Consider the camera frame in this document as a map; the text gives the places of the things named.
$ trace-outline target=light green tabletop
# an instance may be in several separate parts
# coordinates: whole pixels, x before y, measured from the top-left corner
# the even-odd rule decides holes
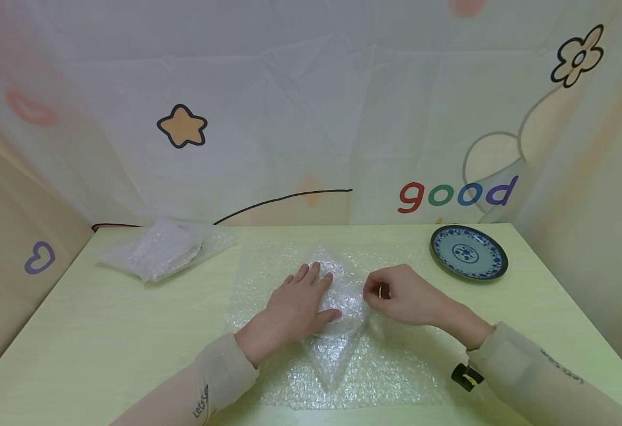
[[[504,320],[511,324],[622,404],[622,361],[516,230],[507,224],[474,227],[505,248],[510,260],[507,274],[490,285],[473,285],[444,272],[427,255],[424,277],[489,322]],[[381,225],[234,229],[240,243],[424,246],[436,228]],[[95,265],[97,252],[136,232],[130,228],[99,230],[2,356],[1,426],[108,425],[222,332],[241,246],[186,270],[162,286],[143,286],[135,278]],[[462,346],[452,350],[455,355],[449,361],[450,371],[464,358]],[[491,398],[483,405],[393,405],[343,411],[293,411],[234,404],[210,423],[318,424],[524,422]]]

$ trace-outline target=bubble wrap sheet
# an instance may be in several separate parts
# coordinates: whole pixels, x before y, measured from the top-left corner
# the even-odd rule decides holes
[[[141,282],[159,282],[235,244],[223,226],[159,218],[150,228],[98,254],[101,263],[126,270]]]
[[[347,362],[360,340],[368,305],[363,301],[360,279],[343,256],[331,248],[317,246],[312,248],[304,261],[308,264],[320,263],[316,282],[325,274],[333,274],[332,284],[320,301],[318,310],[336,308],[342,313],[341,318],[327,324],[320,333],[301,342],[318,374],[320,385],[326,391],[333,391],[337,389]]]
[[[421,245],[323,246],[341,255],[360,282],[365,282],[370,271],[401,263],[424,274],[426,253]],[[239,329],[263,309],[270,293],[308,260],[314,248],[311,244],[243,246],[226,329]],[[455,366],[467,361],[464,349],[453,338],[435,328],[397,324],[372,310],[336,388],[321,385],[305,344],[290,344],[267,359],[260,367],[259,380],[243,396],[243,402],[293,409],[469,404],[482,401],[488,392],[480,386],[467,393],[450,380]]]

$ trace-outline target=heart drawing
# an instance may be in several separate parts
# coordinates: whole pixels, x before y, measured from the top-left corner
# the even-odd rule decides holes
[[[42,251],[47,253],[47,257],[41,255]],[[47,260],[41,266],[37,266],[36,264],[41,263],[39,261],[42,259]],[[50,265],[54,262],[55,251],[53,250],[53,247],[50,247],[50,244],[45,241],[39,241],[34,244],[34,247],[31,249],[31,257],[29,257],[29,259],[27,259],[27,263],[24,264],[24,272],[29,275],[40,274],[44,270],[48,269],[48,267],[50,267]]]

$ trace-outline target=flower drawing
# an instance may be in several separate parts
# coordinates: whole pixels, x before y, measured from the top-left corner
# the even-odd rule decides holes
[[[581,73],[596,67],[605,54],[605,50],[597,46],[604,29],[602,24],[598,24],[585,39],[574,37],[561,45],[557,51],[559,65],[552,71],[550,79],[568,88],[576,84]]]

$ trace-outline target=ceramic plate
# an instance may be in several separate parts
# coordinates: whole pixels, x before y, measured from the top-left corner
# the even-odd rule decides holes
[[[431,236],[431,252],[446,268],[469,279],[495,279],[507,270],[500,244],[468,226],[438,228]]]

